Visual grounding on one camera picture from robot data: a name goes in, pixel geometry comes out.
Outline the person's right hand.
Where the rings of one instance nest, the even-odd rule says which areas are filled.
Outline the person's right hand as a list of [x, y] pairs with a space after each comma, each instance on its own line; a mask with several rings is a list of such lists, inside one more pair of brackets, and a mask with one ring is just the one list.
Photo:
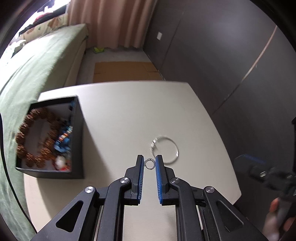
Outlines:
[[[278, 208], [280, 205], [280, 199], [274, 199], [269, 208], [269, 213], [266, 215], [265, 223], [263, 226], [262, 233], [268, 240], [280, 240], [280, 226], [278, 225]], [[295, 217], [290, 217], [282, 226], [283, 233], [287, 233], [293, 223], [295, 222]]]

